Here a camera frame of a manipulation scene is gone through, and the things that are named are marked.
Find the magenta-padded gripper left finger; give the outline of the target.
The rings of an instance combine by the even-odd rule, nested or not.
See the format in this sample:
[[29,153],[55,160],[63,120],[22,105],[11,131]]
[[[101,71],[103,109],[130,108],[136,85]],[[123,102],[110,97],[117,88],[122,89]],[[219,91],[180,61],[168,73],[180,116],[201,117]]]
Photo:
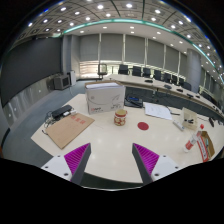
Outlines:
[[52,157],[42,169],[79,185],[91,154],[91,144],[84,144],[66,155]]

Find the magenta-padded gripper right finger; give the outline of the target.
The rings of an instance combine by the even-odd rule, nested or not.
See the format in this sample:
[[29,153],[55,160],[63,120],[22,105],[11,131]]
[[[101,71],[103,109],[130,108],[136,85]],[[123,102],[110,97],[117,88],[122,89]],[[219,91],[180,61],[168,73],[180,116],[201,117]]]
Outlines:
[[144,185],[180,170],[180,166],[169,156],[158,155],[137,143],[132,145],[132,154]]

